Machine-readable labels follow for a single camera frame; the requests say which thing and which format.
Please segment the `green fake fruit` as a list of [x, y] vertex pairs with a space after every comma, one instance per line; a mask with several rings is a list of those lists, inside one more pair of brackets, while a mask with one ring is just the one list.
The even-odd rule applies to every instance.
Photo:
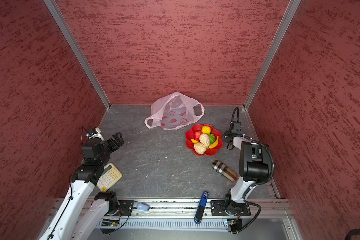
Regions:
[[216, 141], [216, 137], [214, 134], [208, 134], [209, 139], [210, 139], [210, 145], [213, 144]]

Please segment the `red flower-shaped plastic plate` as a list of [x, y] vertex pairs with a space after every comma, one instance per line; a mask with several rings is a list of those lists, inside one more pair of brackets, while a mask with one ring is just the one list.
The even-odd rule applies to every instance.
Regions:
[[194, 125], [185, 137], [186, 146], [197, 156], [213, 156], [224, 144], [221, 132], [208, 124]]

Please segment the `yellow fake banana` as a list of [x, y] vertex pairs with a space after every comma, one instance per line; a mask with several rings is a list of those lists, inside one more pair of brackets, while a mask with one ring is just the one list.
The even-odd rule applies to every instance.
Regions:
[[[193, 144], [199, 144], [200, 142], [196, 141], [196, 140], [193, 140], [191, 139], [192, 143]], [[215, 148], [217, 145], [219, 144], [219, 137], [216, 138], [215, 142], [210, 144], [209, 146], [207, 146], [207, 149], [213, 149]]]

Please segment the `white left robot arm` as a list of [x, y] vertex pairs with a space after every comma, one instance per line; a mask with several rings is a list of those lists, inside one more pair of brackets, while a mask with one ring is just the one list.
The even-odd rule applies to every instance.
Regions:
[[42, 240], [86, 240], [101, 218], [107, 214], [122, 214], [122, 208], [114, 192], [99, 193], [90, 209], [80, 214], [91, 192], [97, 186], [111, 153], [124, 144], [118, 132], [105, 140], [100, 132], [88, 138], [82, 146], [83, 163], [69, 178], [69, 190], [50, 225], [41, 236]]

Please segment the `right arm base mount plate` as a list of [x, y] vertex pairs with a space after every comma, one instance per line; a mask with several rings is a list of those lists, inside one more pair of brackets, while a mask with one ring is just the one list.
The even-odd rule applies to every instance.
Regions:
[[231, 202], [227, 204], [223, 200], [212, 200], [210, 202], [212, 216], [248, 217], [251, 210], [248, 204]]

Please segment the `beige fake bread piece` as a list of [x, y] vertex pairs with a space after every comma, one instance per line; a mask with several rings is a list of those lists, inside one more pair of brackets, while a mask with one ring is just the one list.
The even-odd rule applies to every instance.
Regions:
[[207, 147], [202, 143], [194, 144], [194, 150], [198, 155], [203, 155], [207, 151]]

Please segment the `pink plastic bag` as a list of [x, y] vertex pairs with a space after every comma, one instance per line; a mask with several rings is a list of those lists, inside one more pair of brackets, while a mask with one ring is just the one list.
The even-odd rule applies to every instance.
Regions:
[[151, 116], [145, 119], [145, 125], [149, 129], [178, 130], [198, 122], [204, 114], [205, 107], [199, 101], [174, 92], [151, 105]]

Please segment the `red fake apple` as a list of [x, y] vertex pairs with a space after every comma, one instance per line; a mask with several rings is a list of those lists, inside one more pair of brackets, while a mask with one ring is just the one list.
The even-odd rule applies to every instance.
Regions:
[[194, 132], [194, 140], [199, 141], [202, 134], [203, 133], [201, 131]]

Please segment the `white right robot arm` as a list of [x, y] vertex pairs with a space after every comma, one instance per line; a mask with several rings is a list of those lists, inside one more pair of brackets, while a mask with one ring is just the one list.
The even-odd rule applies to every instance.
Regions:
[[241, 133], [241, 123], [231, 121], [223, 140], [240, 150], [239, 178], [226, 195], [226, 213], [236, 216], [246, 208], [249, 195], [259, 185], [268, 183], [275, 173], [275, 161], [267, 144]]

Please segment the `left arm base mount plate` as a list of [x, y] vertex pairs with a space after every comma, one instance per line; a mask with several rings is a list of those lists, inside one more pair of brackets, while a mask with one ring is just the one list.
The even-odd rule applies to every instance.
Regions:
[[117, 200], [112, 216], [131, 216], [134, 208], [134, 200]]

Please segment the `yellow fake lemon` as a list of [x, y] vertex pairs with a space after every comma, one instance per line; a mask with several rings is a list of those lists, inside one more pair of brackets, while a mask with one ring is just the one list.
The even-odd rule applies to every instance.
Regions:
[[202, 126], [201, 132], [203, 134], [209, 135], [211, 133], [212, 129], [210, 126]]

